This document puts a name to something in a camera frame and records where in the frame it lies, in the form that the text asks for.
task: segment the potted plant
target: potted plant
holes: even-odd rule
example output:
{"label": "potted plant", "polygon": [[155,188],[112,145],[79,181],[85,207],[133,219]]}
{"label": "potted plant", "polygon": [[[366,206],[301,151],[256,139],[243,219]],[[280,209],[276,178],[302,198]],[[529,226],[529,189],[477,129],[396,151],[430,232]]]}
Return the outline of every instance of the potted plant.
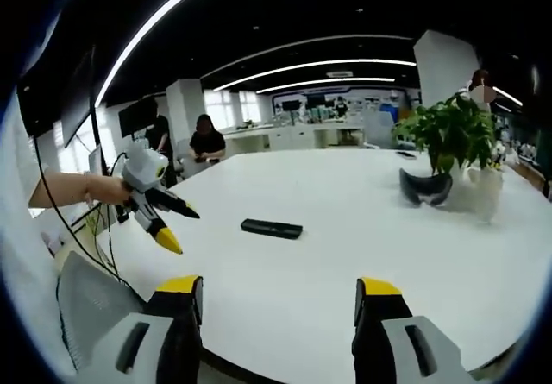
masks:
{"label": "potted plant", "polygon": [[433,174],[461,170],[479,160],[491,165],[494,135],[491,115],[460,94],[429,108],[423,106],[393,129],[396,138],[411,139],[420,151],[427,150]]}

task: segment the white pot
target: white pot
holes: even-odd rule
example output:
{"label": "white pot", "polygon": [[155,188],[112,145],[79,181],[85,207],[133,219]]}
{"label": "white pot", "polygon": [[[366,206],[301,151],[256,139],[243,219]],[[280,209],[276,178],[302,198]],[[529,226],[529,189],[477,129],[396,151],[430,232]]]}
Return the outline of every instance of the white pot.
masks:
{"label": "white pot", "polygon": [[470,168],[467,173],[474,183],[473,211],[482,222],[490,223],[499,208],[502,173],[489,167]]}

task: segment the robotic hand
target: robotic hand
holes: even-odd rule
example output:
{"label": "robotic hand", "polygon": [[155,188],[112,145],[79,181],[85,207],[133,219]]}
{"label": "robotic hand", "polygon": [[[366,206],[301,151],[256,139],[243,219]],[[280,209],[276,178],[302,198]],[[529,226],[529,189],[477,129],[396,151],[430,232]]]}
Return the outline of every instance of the robotic hand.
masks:
{"label": "robotic hand", "polygon": [[128,207],[135,213],[136,221],[160,246],[181,255],[179,242],[154,207],[176,211],[186,217],[199,218],[199,215],[182,198],[161,185],[167,166],[168,159],[164,155],[135,143],[127,151],[122,178],[130,190]]}

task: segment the white sleeve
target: white sleeve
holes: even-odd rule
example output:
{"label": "white sleeve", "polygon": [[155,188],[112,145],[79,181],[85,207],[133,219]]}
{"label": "white sleeve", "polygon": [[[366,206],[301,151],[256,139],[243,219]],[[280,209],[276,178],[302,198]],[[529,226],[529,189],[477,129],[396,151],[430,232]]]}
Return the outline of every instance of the white sleeve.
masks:
{"label": "white sleeve", "polygon": [[11,115],[11,126],[13,127],[14,144],[16,148],[17,171],[21,178],[25,199],[29,202],[35,193],[36,186],[41,180],[41,170],[28,144],[27,130],[25,130],[21,112],[19,109],[15,109],[12,110]]}

